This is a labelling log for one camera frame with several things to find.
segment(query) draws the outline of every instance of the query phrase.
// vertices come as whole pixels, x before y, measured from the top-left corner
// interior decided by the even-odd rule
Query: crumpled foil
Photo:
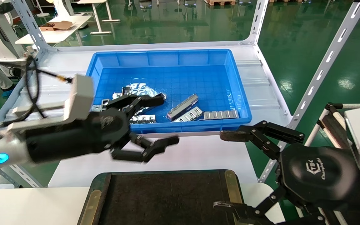
[[[157,92],[156,90],[148,87],[145,83],[130,84],[130,90],[131,93],[135,95],[149,95],[151,97],[154,97],[160,94],[160,92]]]

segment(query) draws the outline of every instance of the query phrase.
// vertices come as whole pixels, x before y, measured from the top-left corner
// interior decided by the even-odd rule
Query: white table
[[[53,31],[41,31],[41,34],[44,37],[46,43],[60,43],[66,40],[71,34],[78,30],[81,26],[87,23],[91,16],[71,16],[71,17],[55,17],[52,20],[48,21],[49,23],[60,22],[60,21],[70,21],[73,23],[73,26],[68,30],[53,30]],[[21,39],[15,41],[15,44],[33,44],[34,40],[27,34]]]
[[[140,151],[133,143],[127,144],[124,149]],[[180,137],[177,145],[168,147],[165,153],[143,164],[113,161],[108,151],[62,160],[48,187],[89,187],[94,177],[106,172],[208,169],[231,169],[237,174],[240,183],[257,182],[245,144],[222,141],[219,135],[211,135]]]
[[[0,225],[76,225],[88,187],[17,188],[0,190]],[[273,191],[262,183],[241,184],[244,202],[256,207]],[[279,204],[266,216],[274,223],[285,221]]]
[[[94,10],[95,21],[97,22],[97,26],[98,26],[98,32],[91,32],[90,34],[111,34],[112,33],[111,31],[102,31],[102,29],[101,29],[100,20],[98,18],[97,10],[95,9],[96,3],[105,3],[105,5],[106,5],[106,11],[107,11],[109,20],[102,20],[103,22],[106,22],[106,23],[120,22],[120,20],[112,19],[112,16],[110,14],[108,0],[80,0],[77,2],[77,4],[91,4],[92,5],[92,9]]]

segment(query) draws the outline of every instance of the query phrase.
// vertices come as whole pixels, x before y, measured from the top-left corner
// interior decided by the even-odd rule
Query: metal connector
[[[171,111],[169,111],[166,115],[166,118],[174,121],[175,119],[182,116],[186,111],[188,111],[193,105],[195,105],[198,101],[198,96],[196,94],[191,95],[182,103],[178,104]]]
[[[93,105],[93,106],[91,107],[91,111],[92,111],[92,112],[97,112],[97,113],[99,113],[99,112],[101,112],[101,109],[102,109],[102,106],[101,106],[100,104],[95,104],[95,105]]]
[[[130,95],[130,94],[131,94],[130,86],[122,87],[122,95]]]
[[[238,118],[237,110],[204,112],[204,118],[201,120],[222,120]]]
[[[121,96],[123,96],[122,93],[113,93],[112,99],[117,99],[117,98],[120,98]]]
[[[129,120],[129,124],[156,123],[155,115],[134,116]]]
[[[101,111],[105,111],[106,110],[106,105],[109,103],[110,99],[103,99],[101,102]]]
[[[203,114],[203,111],[198,108],[198,107],[194,107],[192,110],[186,112],[184,115],[182,115],[181,117],[179,117],[178,119],[176,119],[173,122],[188,122],[188,121],[194,121],[196,120],[198,117],[200,117]]]

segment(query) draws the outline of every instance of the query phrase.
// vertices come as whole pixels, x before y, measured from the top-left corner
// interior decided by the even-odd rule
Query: blue plastic bin
[[[163,105],[147,112],[156,115],[156,123],[132,124],[136,133],[234,130],[252,120],[233,54],[228,49],[97,52],[87,76],[94,81],[96,105],[103,99],[112,99],[113,93],[120,93],[122,87],[132,83],[145,83],[167,95]],[[196,106],[201,110],[235,109],[240,118],[170,122],[166,114],[194,93],[199,97]]]

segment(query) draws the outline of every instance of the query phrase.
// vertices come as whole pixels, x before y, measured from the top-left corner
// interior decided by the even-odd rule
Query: metal shelf rack
[[[43,38],[33,15],[25,1],[13,0],[14,8],[18,12],[28,33],[34,40],[38,48],[36,60],[39,66],[62,75],[75,73],[85,74],[87,66],[95,52],[101,51],[123,51],[123,50],[171,50],[171,49],[207,49],[207,48],[226,48],[233,52],[237,68],[242,79],[243,86],[249,99],[253,120],[255,124],[261,120],[267,120],[289,128],[295,129],[303,117],[306,109],[316,94],[319,86],[326,77],[331,65],[340,53],[341,48],[348,39],[350,33],[360,18],[360,1],[355,1],[349,9],[344,21],[337,31],[329,49],[323,57],[317,71],[313,75],[312,81],[306,89],[294,115],[291,115],[287,104],[276,84],[272,72],[258,46],[259,35],[261,32],[265,12],[269,0],[258,0],[253,17],[250,35],[242,41],[221,41],[221,42],[190,42],[190,43],[166,43],[166,44],[134,44],[117,46],[90,46],[90,47],[51,47]],[[41,96],[39,103],[50,103],[63,101],[69,94],[69,87],[58,83],[49,77],[42,77]],[[19,91],[24,83],[21,81],[18,88],[12,93],[10,98],[0,110],[0,121],[10,119],[12,108],[29,104],[26,91]],[[285,143],[278,144],[280,148],[285,147]],[[275,161],[269,161],[266,168],[260,175],[258,182],[265,182]],[[24,168],[16,165],[13,168],[26,182],[32,187],[40,187],[37,182]]]

